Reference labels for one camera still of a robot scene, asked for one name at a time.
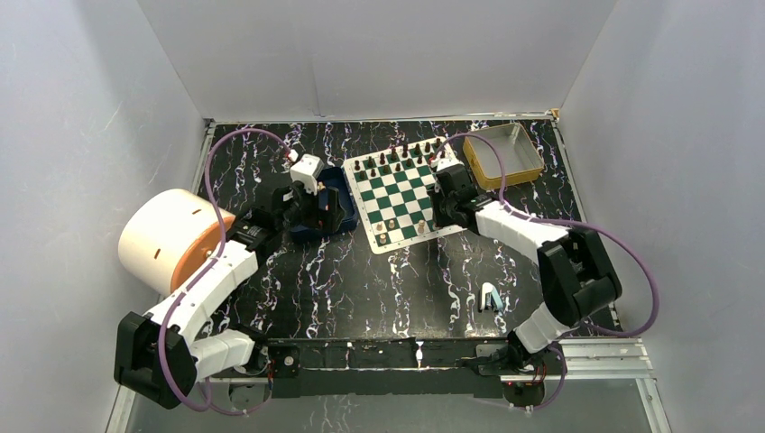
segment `blue box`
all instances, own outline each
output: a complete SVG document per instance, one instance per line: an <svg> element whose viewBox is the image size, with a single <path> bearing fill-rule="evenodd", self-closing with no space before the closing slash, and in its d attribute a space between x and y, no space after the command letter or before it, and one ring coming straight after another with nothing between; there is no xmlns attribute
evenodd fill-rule
<svg viewBox="0 0 765 433"><path fill-rule="evenodd" d="M337 188L340 193L340 206L346 212L346 217L343 218L343 222L340 223L340 228L333 233L350 232L358 225L358 212L356 211L356 205L351 197L351 191L346 183L346 176L343 174L343 169L340 167L327 167L318 174L318 181L324 182L326 187ZM318 203L320 207L327 205L327 193L320 193L318 196ZM308 228L306 226L296 226L290 230L290 238L295 244L305 244L306 242L316 241L321 239L323 235L320 231Z"/></svg>

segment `white wall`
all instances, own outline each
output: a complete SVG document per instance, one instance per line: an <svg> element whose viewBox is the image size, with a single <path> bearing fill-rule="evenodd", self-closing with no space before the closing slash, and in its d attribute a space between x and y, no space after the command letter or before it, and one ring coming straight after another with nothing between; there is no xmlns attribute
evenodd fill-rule
<svg viewBox="0 0 765 433"><path fill-rule="evenodd" d="M139 0L204 117L545 111L615 0Z"/></svg>
<svg viewBox="0 0 765 433"><path fill-rule="evenodd" d="M0 4L0 425L103 431L117 323L157 296L117 239L203 124L134 0Z"/></svg>
<svg viewBox="0 0 765 433"><path fill-rule="evenodd" d="M765 425L763 101L763 2L621 1L561 112L587 216L661 284L645 341L678 432ZM634 326L646 291L621 271Z"/></svg>

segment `table surface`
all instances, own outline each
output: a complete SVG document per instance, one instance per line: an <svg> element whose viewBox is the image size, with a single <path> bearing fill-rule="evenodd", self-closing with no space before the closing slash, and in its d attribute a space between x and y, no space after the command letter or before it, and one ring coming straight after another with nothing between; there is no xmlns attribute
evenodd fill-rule
<svg viewBox="0 0 765 433"><path fill-rule="evenodd" d="M301 154L329 166L380 151L392 143L509 123L510 120L221 124L214 140L234 129L274 132ZM514 206L542 217L579 219L569 176L549 119L519 121L544 158L539 179L509 187ZM455 145L461 151L462 140ZM236 213L270 189L290 183L276 142L256 134L236 137L211 166L218 203ZM206 193L200 182L198 194ZM499 313L477 311L481 285L492 282L504 301ZM503 336L542 301L536 266L516 251L469 231L384 254L372 254L362 225L311 244L282 247L213 315L203 334L241 323L271 338L397 338ZM593 317L614 328L610 311ZM583 336L591 336L588 330Z"/></svg>

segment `green and white chessboard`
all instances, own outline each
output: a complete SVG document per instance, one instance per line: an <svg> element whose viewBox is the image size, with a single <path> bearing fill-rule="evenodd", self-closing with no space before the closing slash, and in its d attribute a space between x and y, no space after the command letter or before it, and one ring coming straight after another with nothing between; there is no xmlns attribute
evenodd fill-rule
<svg viewBox="0 0 765 433"><path fill-rule="evenodd" d="M343 162L343 171L373 253L387 253L464 230L460 226L434 227L433 207L426 187L433 184L435 178L428 166L425 144L430 143L430 151L434 152L435 142L436 138L409 143L408 158L403 158L403 147L398 146L395 160L392 149L386 149ZM421 162L418 162L419 153L416 151L418 143L419 152L423 153ZM454 156L448 145L445 152L448 156ZM385 158L382 165L381 153ZM369 157L372 157L372 167L368 165ZM359 170L355 169L357 161ZM398 164L401 165L400 171L396 171Z"/></svg>

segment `cylindrical container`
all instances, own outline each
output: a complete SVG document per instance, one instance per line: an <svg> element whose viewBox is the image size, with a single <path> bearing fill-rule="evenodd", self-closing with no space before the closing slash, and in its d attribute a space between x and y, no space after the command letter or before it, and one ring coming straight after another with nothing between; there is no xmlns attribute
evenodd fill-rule
<svg viewBox="0 0 765 433"><path fill-rule="evenodd" d="M220 211L227 230L234 215ZM127 222L119 240L119 259L141 281L169 296L219 242L212 204L185 189L170 189L146 202Z"/></svg>

